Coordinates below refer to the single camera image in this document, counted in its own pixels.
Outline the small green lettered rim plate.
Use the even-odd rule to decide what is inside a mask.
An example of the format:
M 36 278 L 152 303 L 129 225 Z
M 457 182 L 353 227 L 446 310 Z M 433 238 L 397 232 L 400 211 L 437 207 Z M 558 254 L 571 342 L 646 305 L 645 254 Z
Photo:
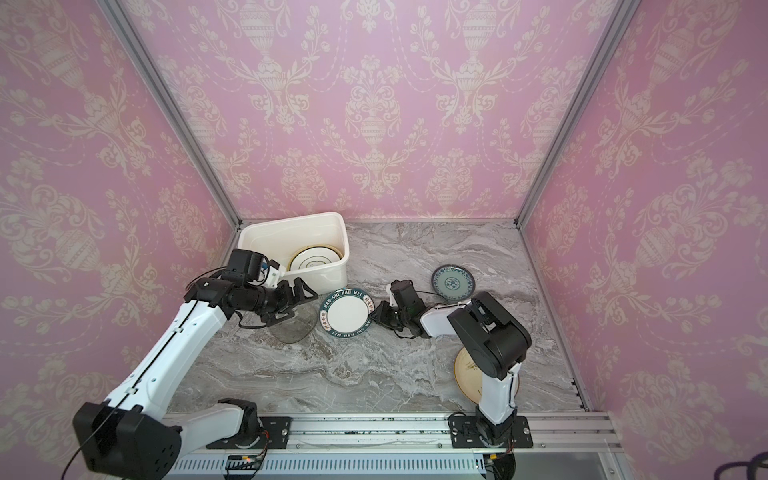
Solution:
M 344 288 L 327 295 L 319 309 L 322 328 L 336 338 L 352 338 L 365 332 L 375 305 L 371 296 L 359 288 Z

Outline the beige plate brown rim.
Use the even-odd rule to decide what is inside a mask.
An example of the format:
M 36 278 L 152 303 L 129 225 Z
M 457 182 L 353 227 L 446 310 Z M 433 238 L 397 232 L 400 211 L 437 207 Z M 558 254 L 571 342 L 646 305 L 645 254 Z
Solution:
M 462 394 L 474 404 L 482 397 L 482 372 L 463 347 L 454 361 L 454 377 Z

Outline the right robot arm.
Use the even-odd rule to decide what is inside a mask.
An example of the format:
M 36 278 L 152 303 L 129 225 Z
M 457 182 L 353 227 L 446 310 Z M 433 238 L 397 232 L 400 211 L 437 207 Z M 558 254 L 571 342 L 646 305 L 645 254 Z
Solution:
M 476 428 L 490 446 L 512 443 L 517 417 L 519 372 L 532 346 L 532 337 L 491 293 L 481 291 L 468 300 L 428 306 L 410 280 L 388 286 L 389 299 L 369 313 L 371 322 L 398 337 L 456 336 L 482 373 Z

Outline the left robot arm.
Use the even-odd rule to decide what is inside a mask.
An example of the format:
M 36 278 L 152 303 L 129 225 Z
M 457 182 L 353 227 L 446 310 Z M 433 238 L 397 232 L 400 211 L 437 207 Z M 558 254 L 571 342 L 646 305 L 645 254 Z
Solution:
M 197 280 L 138 366 L 102 402 L 86 402 L 76 412 L 77 456 L 92 472 L 162 479 L 178 459 L 212 443 L 251 447 L 267 440 L 253 402 L 225 398 L 168 420 L 170 401 L 203 348 L 231 318 L 251 312 L 269 327 L 317 297 L 300 278 L 282 280 L 273 289 L 210 277 Z

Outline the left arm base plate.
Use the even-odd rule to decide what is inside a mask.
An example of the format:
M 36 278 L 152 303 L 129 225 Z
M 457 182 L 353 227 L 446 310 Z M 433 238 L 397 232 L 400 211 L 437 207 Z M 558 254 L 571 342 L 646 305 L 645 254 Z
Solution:
M 287 416 L 261 417 L 261 427 L 252 439 L 239 441 L 239 449 L 284 450 L 290 436 L 292 418 Z

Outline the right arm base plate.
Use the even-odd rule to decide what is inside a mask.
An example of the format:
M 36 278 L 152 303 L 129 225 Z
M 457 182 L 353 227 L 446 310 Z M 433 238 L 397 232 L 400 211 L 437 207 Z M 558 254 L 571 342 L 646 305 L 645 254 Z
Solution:
M 528 419 L 520 415 L 495 425 L 483 416 L 452 414 L 447 418 L 447 425 L 455 449 L 530 449 L 534 446 Z

